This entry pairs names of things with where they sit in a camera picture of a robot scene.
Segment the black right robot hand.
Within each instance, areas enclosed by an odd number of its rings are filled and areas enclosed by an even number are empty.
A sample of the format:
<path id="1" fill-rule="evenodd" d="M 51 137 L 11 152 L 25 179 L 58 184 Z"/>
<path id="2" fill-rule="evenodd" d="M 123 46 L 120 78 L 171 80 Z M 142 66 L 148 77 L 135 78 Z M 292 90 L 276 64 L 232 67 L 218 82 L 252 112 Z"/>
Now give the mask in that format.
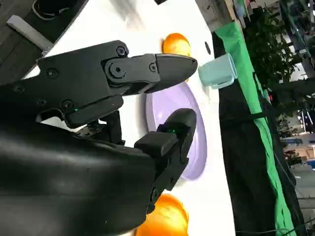
<path id="1" fill-rule="evenodd" d="M 38 60 L 40 73 L 0 88 L 0 233 L 112 236 L 140 226 L 188 165 L 196 113 L 175 110 L 133 147 L 124 96 L 184 82 L 197 60 L 128 56 L 122 41 Z"/>

